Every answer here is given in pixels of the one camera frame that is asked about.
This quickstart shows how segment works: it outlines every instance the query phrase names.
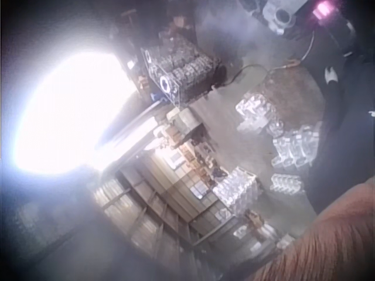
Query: cable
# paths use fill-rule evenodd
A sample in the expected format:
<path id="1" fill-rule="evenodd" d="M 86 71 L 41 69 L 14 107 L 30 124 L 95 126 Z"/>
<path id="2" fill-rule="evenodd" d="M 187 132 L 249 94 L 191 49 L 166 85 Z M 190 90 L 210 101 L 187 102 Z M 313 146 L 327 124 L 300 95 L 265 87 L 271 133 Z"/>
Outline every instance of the cable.
<path id="1" fill-rule="evenodd" d="M 301 58 L 301 61 L 304 61 L 305 58 L 307 58 L 307 56 L 309 55 L 310 51 L 311 51 L 311 48 L 312 48 L 312 45 L 314 43 L 314 40 L 315 40 L 315 30 L 312 32 L 312 36 L 311 36 L 311 41 L 310 41 L 310 46 L 309 48 L 307 49 L 307 52 L 304 54 L 304 56 Z"/>
<path id="2" fill-rule="evenodd" d="M 261 64 L 257 64 L 257 63 L 254 63 L 254 64 L 248 64 L 248 65 L 242 67 L 242 68 L 236 73 L 236 75 L 233 76 L 232 80 L 231 80 L 230 82 L 228 82 L 228 83 L 223 84 L 222 87 L 225 87 L 225 86 L 228 86 L 228 85 L 232 84 L 232 83 L 234 82 L 234 80 L 235 80 L 235 79 L 236 79 L 236 78 L 242 73 L 242 71 L 243 71 L 245 68 L 247 68 L 247 67 L 261 67 L 262 69 L 265 70 L 265 72 L 266 72 L 266 77 L 267 77 L 267 75 L 268 75 L 271 71 L 273 71 L 273 70 L 286 69 L 286 68 L 290 68 L 290 67 L 294 67 L 294 66 L 299 66 L 300 63 L 301 63 L 302 61 L 304 61 L 304 60 L 307 58 L 307 56 L 309 55 L 309 53 L 310 53 L 310 51 L 311 51 L 311 49 L 312 49 L 312 45 L 313 45 L 314 41 L 315 41 L 315 30 L 312 32 L 312 36 L 311 36 L 311 40 L 310 40 L 310 45 L 309 45 L 309 47 L 308 47 L 306 53 L 302 56 L 302 58 L 298 61 L 298 63 L 296 63 L 297 60 L 291 60 L 291 63 L 289 63 L 289 64 L 287 64 L 287 65 L 285 65 L 285 66 L 281 66 L 281 67 L 274 67 L 274 68 L 272 68 L 271 70 L 267 70 L 267 69 L 266 69 L 264 66 L 262 66 Z"/>
<path id="3" fill-rule="evenodd" d="M 261 64 L 257 64 L 257 63 L 252 63 L 252 64 L 248 64 L 244 67 L 242 67 L 237 73 L 235 76 L 233 76 L 232 80 L 228 83 L 225 83 L 222 85 L 222 87 L 225 87 L 225 86 L 228 86 L 230 84 L 232 84 L 234 82 L 234 80 L 242 73 L 242 71 L 245 69 L 245 68 L 248 68 L 248 67 L 260 67 L 262 68 L 263 70 L 265 70 L 266 74 L 268 75 L 268 73 L 270 72 L 269 70 L 267 70 L 264 66 L 262 66 Z"/>

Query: concrete floor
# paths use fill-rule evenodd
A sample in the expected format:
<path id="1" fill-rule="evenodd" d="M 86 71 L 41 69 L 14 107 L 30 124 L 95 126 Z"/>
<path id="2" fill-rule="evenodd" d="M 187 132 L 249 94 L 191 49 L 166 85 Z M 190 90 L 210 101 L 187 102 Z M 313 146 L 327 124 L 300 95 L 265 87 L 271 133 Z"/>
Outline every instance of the concrete floor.
<path id="1" fill-rule="evenodd" d="M 231 7 L 210 11 L 197 8 L 196 34 L 198 45 L 208 54 L 219 56 L 228 69 L 228 76 L 249 63 L 266 68 L 281 66 L 291 57 L 301 57 L 308 48 L 310 37 L 298 42 L 274 35 L 234 2 Z M 265 77 L 261 68 L 247 68 L 234 83 L 211 91 L 190 105 L 202 119 L 217 152 L 217 160 L 227 170 L 241 166 L 256 174 L 265 189 L 274 173 L 272 138 L 267 134 L 241 134 L 237 126 L 242 122 L 236 104 L 250 89 Z M 315 219 L 306 195 L 283 196 L 266 192 L 254 206 L 273 227 L 297 237 Z"/>

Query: bright light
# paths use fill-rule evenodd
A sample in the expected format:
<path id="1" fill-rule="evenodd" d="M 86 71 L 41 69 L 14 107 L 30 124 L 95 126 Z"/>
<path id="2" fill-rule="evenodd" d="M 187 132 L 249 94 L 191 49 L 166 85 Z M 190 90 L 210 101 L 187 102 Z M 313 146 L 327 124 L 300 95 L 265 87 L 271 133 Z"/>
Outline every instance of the bright light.
<path id="1" fill-rule="evenodd" d="M 152 142 L 150 142 L 144 150 L 152 150 L 152 149 L 155 149 L 155 148 L 158 148 L 163 142 L 163 139 L 162 138 L 156 138 L 154 139 Z"/>
<path id="2" fill-rule="evenodd" d="M 334 7 L 328 1 L 320 3 L 316 9 L 313 11 L 313 14 L 319 19 L 323 19 L 327 17 L 332 11 Z"/>
<path id="3" fill-rule="evenodd" d="M 127 153 L 137 142 L 155 129 L 156 126 L 158 126 L 158 123 L 154 117 L 148 119 L 120 143 L 109 143 L 100 148 L 88 164 L 98 171 L 103 171 L 111 163 Z"/>
<path id="4" fill-rule="evenodd" d="M 112 54 L 82 53 L 64 61 L 28 104 L 16 140 L 16 165 L 41 174 L 79 167 L 135 90 Z"/>
<path id="5" fill-rule="evenodd" d="M 134 67 L 135 63 L 134 63 L 134 61 L 130 60 L 130 61 L 128 61 L 127 65 L 129 67 L 129 69 L 131 70 Z"/>

